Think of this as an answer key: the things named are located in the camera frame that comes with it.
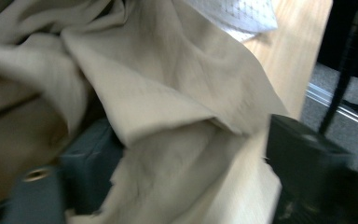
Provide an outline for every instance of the carpeted floor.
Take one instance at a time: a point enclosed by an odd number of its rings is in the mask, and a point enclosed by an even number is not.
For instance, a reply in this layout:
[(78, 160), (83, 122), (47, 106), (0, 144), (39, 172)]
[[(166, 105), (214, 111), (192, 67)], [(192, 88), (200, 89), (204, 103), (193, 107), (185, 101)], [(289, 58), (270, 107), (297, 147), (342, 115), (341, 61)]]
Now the carpeted floor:
[[(328, 91), (334, 92), (339, 73), (329, 67), (317, 63), (310, 83)], [(353, 78), (345, 95), (345, 99), (358, 104), (358, 78)], [(317, 130), (327, 106), (309, 97), (303, 107), (301, 121)], [(358, 122), (337, 113), (326, 137), (347, 150), (358, 154)]]

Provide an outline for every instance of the floor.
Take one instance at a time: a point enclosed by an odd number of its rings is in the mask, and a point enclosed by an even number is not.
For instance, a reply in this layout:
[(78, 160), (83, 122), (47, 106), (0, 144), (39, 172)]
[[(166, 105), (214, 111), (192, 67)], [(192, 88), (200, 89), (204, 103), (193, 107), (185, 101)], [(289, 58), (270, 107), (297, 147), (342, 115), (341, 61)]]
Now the floor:
[[(324, 117), (331, 93), (337, 85), (338, 76), (336, 70), (320, 63), (315, 65), (301, 117), (301, 121), (313, 130), (317, 130)], [(358, 78), (354, 77), (351, 80), (344, 98), (358, 104)], [(358, 114), (342, 106), (326, 137), (348, 151), (358, 154)]]

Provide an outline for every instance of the tan cloth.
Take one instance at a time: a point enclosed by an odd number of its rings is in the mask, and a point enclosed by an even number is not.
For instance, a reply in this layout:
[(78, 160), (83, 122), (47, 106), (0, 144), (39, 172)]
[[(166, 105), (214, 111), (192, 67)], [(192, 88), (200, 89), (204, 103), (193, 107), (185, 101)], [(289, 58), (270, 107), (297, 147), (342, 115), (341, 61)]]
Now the tan cloth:
[(0, 77), (32, 88), (12, 100), (41, 92), (75, 130), (81, 73), (127, 148), (103, 212), (71, 221), (269, 222), (279, 180), (262, 157), (269, 114), (285, 110), (241, 43), (180, 0), (20, 0), (0, 13)]

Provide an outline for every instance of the metal strip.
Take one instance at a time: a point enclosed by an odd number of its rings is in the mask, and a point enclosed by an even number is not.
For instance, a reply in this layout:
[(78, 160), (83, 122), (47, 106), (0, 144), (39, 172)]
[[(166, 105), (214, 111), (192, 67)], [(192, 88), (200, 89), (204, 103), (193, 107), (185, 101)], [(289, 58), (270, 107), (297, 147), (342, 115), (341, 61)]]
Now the metal strip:
[[(314, 100), (314, 101), (316, 101), (324, 106), (327, 106), (327, 107), (330, 106), (331, 99), (333, 98), (333, 95), (330, 92), (325, 91), (324, 89), (322, 89), (312, 83), (310, 83), (308, 85), (306, 95), (311, 100)], [(351, 119), (358, 123), (358, 114), (356, 112), (353, 112), (352, 110), (350, 110), (347, 106), (340, 105), (338, 107), (337, 112), (339, 114), (347, 117), (348, 119)]]

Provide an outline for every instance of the wooden table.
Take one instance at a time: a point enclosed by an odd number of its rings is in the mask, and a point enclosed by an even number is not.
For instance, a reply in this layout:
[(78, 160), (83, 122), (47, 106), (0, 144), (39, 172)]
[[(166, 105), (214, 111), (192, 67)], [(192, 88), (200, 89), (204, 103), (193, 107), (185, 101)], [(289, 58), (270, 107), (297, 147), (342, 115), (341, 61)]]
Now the wooden table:
[(272, 0), (279, 28), (246, 41), (292, 118), (299, 119), (332, 0)]

